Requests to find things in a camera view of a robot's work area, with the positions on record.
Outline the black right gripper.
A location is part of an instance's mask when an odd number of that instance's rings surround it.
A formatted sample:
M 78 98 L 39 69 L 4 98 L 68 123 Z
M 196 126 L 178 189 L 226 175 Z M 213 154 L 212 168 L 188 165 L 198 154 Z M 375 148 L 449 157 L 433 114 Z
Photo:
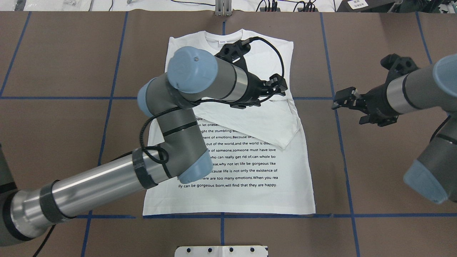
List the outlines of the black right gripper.
M 375 87 L 366 94 L 360 94 L 355 87 L 348 87 L 336 92 L 331 109 L 345 107 L 366 114 L 359 124 L 377 124 L 384 127 L 398 120 L 395 111 L 387 100 L 387 84 Z

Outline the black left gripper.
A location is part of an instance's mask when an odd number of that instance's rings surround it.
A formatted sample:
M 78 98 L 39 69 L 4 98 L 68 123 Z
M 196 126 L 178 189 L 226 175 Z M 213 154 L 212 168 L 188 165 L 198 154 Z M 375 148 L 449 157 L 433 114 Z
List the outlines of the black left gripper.
M 273 95 L 285 96 L 288 90 L 287 82 L 279 74 L 273 74 L 269 80 L 261 80 L 252 73 L 247 73 L 247 89 L 240 99 L 234 100 L 230 104 L 234 109 L 245 109 L 250 106 L 261 106 L 261 97 L 270 97 Z

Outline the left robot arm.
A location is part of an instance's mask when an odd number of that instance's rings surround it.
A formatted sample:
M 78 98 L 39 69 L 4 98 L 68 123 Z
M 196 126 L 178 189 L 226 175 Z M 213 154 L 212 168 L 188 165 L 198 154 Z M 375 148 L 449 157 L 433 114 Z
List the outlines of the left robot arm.
M 206 102 L 244 109 L 284 96 L 281 74 L 260 80 L 247 69 L 249 46 L 228 44 L 219 53 L 185 46 L 170 59 L 167 72 L 151 79 L 137 100 L 148 120 L 139 132 L 139 148 L 113 161 L 33 190 L 18 190 L 1 155 L 1 246 L 33 240 L 54 228 L 130 194 L 171 178 L 195 182 L 210 174 L 212 160 L 193 108 Z

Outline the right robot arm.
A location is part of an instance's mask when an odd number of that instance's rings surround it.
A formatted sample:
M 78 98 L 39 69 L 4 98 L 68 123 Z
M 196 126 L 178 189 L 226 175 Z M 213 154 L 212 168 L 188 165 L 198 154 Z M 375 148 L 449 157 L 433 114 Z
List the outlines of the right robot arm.
M 356 167 L 432 204 L 456 203 L 456 54 L 418 67 L 388 54 L 375 86 L 343 86 L 331 106 L 361 150 Z

